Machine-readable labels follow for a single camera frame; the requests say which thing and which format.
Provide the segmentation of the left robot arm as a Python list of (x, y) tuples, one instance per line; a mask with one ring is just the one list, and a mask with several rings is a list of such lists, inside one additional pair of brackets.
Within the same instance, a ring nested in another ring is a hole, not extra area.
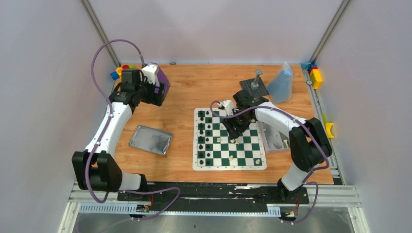
[(83, 151), (76, 151), (72, 156), (80, 189), (103, 192), (130, 190), (136, 200), (148, 197), (145, 176), (123, 172), (114, 159), (114, 153), (135, 108), (142, 102), (161, 106), (169, 88), (168, 78), (156, 63), (120, 72), (120, 82), (108, 97), (106, 114), (95, 136)]

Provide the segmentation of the green white chess board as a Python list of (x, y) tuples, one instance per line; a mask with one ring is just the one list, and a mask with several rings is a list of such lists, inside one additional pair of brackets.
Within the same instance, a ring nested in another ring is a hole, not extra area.
[(208, 108), (194, 110), (193, 170), (265, 170), (265, 150), (257, 124), (251, 123), (233, 141), (222, 121)]

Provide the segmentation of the silver metal tin box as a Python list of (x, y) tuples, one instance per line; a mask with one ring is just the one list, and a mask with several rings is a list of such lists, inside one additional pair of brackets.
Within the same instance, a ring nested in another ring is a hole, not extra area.
[(290, 151), (289, 138), (276, 128), (258, 121), (258, 129), (266, 154), (282, 153)]

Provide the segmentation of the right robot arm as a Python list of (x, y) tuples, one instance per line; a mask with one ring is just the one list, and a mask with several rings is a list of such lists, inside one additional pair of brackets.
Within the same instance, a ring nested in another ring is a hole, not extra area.
[(296, 198), (296, 190), (313, 172), (329, 167), (333, 150), (321, 120), (295, 116), (265, 97), (252, 97), (246, 90), (217, 105), (226, 112), (223, 125), (230, 139), (239, 138), (253, 121), (265, 123), (288, 138), (292, 164), (278, 181), (277, 195), (282, 202)]

